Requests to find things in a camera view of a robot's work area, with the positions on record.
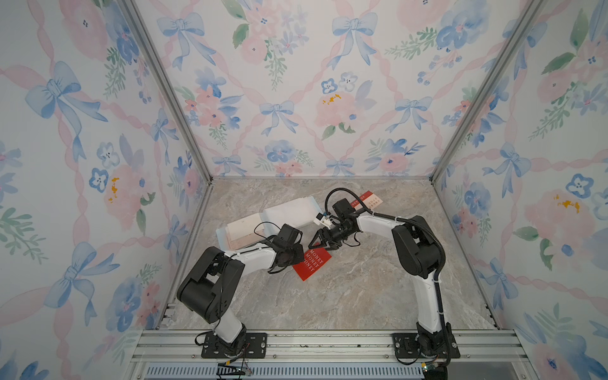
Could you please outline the red money card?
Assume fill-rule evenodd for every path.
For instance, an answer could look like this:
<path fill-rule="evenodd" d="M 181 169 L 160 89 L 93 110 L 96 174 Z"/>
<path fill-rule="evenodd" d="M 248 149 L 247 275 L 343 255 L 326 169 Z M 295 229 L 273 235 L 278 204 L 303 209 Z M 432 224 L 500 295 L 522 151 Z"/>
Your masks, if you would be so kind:
<path fill-rule="evenodd" d="M 332 255 L 323 248 L 308 250 L 304 253 L 304 261 L 293 266 L 299 278 L 305 282 L 321 267 L 323 267 Z"/>

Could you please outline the pink good luck card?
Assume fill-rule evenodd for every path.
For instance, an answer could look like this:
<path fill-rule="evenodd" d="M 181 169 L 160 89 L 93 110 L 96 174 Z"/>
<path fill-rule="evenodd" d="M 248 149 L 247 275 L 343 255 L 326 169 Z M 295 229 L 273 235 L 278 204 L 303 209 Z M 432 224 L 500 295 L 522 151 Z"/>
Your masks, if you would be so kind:
<path fill-rule="evenodd" d="M 226 226 L 226 237 L 229 247 L 232 250 L 240 250 L 259 242 L 261 237 L 255 230 L 261 222 L 260 215 L 254 214 L 229 223 Z"/>

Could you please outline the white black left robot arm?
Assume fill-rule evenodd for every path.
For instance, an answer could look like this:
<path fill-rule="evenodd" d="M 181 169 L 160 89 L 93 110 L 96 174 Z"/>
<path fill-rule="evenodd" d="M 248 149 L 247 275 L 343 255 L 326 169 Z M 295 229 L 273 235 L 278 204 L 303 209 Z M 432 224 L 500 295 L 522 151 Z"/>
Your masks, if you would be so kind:
<path fill-rule="evenodd" d="M 207 248 L 177 289 L 177 299 L 212 326 L 219 342 L 233 351 L 245 344 L 245 325 L 231 310 L 243 276 L 265 271 L 270 275 L 304 262 L 302 231 L 284 224 L 278 234 L 236 251 Z"/>

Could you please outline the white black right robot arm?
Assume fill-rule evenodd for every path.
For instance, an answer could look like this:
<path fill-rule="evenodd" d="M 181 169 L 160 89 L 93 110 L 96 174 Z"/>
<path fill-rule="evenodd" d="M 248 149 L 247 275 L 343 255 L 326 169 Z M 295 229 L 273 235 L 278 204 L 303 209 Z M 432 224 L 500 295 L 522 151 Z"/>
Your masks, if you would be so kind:
<path fill-rule="evenodd" d="M 440 289 L 440 273 L 446 253 L 426 220 L 384 215 L 362 207 L 359 210 L 342 199 L 334 204 L 334 214 L 317 214 L 320 229 L 309 244 L 311 250 L 337 250 L 358 233 L 375 234 L 394 243 L 397 259 L 413 277 L 417 300 L 416 330 L 421 353 L 437 356 L 447 350 L 449 329 Z"/>

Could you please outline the red and cream card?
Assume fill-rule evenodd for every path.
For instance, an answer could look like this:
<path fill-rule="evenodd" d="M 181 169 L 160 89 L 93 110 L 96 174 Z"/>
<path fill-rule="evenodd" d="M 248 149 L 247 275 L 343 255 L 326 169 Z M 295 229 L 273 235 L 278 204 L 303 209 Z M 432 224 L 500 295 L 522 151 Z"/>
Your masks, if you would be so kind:
<path fill-rule="evenodd" d="M 371 209 L 372 211 L 375 210 L 379 205 L 381 205 L 383 203 L 383 201 L 373 192 L 371 191 L 367 191 L 364 194 L 362 194 L 359 199 L 361 199 L 364 204 Z M 357 200 L 353 200 L 351 202 L 351 206 L 354 207 L 354 209 L 359 210 L 362 208 L 362 206 L 360 205 L 359 201 Z"/>

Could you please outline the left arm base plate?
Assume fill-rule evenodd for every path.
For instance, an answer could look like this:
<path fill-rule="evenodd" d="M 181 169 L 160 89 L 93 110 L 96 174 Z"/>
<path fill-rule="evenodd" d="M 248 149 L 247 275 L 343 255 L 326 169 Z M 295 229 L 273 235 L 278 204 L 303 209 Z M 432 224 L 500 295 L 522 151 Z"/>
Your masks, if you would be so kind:
<path fill-rule="evenodd" d="M 201 333 L 195 338 L 201 347 L 203 359 L 264 359 L 268 347 L 268 334 L 265 332 L 242 332 L 232 343 L 226 343 L 212 331 Z"/>

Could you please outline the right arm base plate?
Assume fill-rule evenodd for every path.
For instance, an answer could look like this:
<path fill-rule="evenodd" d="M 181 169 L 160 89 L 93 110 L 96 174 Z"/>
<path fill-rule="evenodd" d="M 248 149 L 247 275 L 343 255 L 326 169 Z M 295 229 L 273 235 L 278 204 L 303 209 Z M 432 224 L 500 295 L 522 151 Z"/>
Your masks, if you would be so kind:
<path fill-rule="evenodd" d="M 396 332 L 391 334 L 394 353 L 398 359 L 460 359 L 461 353 L 454 335 L 447 334 L 448 341 L 441 332 L 430 336 L 417 332 Z"/>

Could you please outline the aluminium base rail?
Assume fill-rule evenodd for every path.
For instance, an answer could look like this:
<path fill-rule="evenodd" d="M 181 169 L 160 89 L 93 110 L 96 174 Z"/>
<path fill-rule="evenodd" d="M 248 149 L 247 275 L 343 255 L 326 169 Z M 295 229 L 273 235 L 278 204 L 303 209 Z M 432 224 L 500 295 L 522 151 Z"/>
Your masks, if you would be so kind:
<path fill-rule="evenodd" d="M 456 330 L 444 355 L 425 356 L 402 330 L 268 330 L 229 364 L 207 356 L 195 330 L 146 332 L 126 379 L 537 379 L 512 330 Z"/>

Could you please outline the aluminium corner post left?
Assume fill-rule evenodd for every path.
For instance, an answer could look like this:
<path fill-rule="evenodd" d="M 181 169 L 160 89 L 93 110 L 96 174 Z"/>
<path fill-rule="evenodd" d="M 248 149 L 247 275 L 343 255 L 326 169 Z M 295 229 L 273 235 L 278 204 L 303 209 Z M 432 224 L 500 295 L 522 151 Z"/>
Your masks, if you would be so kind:
<path fill-rule="evenodd" d="M 123 12 L 128 25 L 133 31 L 136 42 L 140 44 L 142 54 L 150 66 L 150 72 L 152 73 L 155 82 L 160 89 L 161 95 L 166 100 L 172 116 L 177 122 L 179 131 L 185 138 L 186 145 L 193 155 L 194 163 L 196 163 L 197 168 L 203 175 L 204 183 L 206 185 L 211 185 L 212 176 L 210 175 L 210 171 L 206 165 L 206 162 L 204 161 L 204 156 L 202 155 L 201 149 L 196 142 L 196 136 L 185 119 L 185 113 L 178 103 L 177 95 L 172 87 L 169 76 L 166 73 L 166 69 L 162 65 L 161 57 L 150 37 L 150 33 L 142 19 L 142 15 L 139 12 L 136 2 L 131 0 L 118 0 L 117 4 L 120 7 L 120 10 Z"/>

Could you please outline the aluminium corner post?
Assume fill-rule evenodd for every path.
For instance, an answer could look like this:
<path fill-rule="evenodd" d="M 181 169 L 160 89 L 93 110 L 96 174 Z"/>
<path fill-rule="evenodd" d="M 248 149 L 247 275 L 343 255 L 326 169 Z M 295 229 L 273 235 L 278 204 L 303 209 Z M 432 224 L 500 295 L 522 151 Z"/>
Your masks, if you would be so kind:
<path fill-rule="evenodd" d="M 539 13 L 545 6 L 546 1 L 533 0 L 527 1 L 520 17 L 516 20 L 512 29 L 512 34 L 506 39 L 494 65 L 488 71 L 484 81 L 481 83 L 476 97 L 473 99 L 470 110 L 462 118 L 462 123 L 455 129 L 455 133 L 449 140 L 446 150 L 441 154 L 440 160 L 434 171 L 429 177 L 430 182 L 435 185 L 440 181 L 440 177 L 447 171 L 447 166 L 456 152 L 462 140 L 466 137 L 471 125 L 475 122 L 481 109 L 498 86 L 509 63 L 514 59 L 526 36 L 539 18 Z"/>
<path fill-rule="evenodd" d="M 142 15 L 139 12 L 136 2 L 131 0 L 118 0 L 117 4 L 120 7 L 120 10 L 123 12 L 128 25 L 133 31 L 136 42 L 140 44 L 142 54 L 150 66 L 150 72 L 152 73 L 155 82 L 160 89 L 161 95 L 166 100 L 172 116 L 177 122 L 179 131 L 185 138 L 186 145 L 193 155 L 194 163 L 196 163 L 197 168 L 203 175 L 204 183 L 206 185 L 211 185 L 212 176 L 210 175 L 210 171 L 206 165 L 206 162 L 204 161 L 204 156 L 202 155 L 201 149 L 196 142 L 196 136 L 185 119 L 185 113 L 178 103 L 177 95 L 172 87 L 169 76 L 166 73 L 166 69 L 162 65 L 161 57 L 150 37 L 150 33 L 142 19 Z"/>

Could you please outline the aluminium corner post right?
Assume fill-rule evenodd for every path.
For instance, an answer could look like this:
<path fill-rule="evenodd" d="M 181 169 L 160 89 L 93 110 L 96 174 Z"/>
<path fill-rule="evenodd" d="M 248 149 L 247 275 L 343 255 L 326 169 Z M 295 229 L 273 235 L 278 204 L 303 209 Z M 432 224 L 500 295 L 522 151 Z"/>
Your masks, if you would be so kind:
<path fill-rule="evenodd" d="M 475 122 L 481 109 L 498 86 L 509 63 L 514 59 L 526 36 L 539 18 L 539 13 L 545 6 L 546 1 L 533 0 L 527 1 L 520 17 L 516 20 L 512 29 L 512 34 L 506 39 L 494 65 L 488 71 L 484 81 L 481 83 L 476 97 L 473 99 L 470 110 L 462 118 L 462 123 L 455 129 L 455 133 L 449 140 L 446 150 L 441 154 L 440 160 L 434 171 L 429 177 L 430 182 L 435 185 L 440 181 L 440 177 L 447 171 L 447 166 L 456 152 L 462 140 L 466 137 L 471 125 Z"/>

